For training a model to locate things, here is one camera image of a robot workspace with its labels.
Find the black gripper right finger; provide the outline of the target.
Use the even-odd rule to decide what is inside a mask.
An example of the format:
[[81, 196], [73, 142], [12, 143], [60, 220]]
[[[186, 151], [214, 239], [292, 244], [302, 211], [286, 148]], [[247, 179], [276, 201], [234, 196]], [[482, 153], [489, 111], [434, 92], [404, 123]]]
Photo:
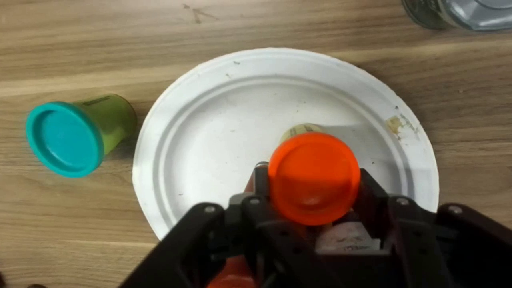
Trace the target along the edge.
[[351, 288], [454, 288], [434, 230], [410, 198], [388, 195], [361, 171], [353, 211], [380, 249], [351, 255]]

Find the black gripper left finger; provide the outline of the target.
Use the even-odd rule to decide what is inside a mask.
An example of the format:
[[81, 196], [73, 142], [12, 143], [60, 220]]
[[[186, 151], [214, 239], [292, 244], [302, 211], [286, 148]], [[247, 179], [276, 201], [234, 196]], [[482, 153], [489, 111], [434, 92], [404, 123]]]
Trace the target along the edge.
[[303, 231], [270, 204], [266, 163], [254, 166], [239, 199], [244, 255], [257, 288], [330, 288], [330, 271]]

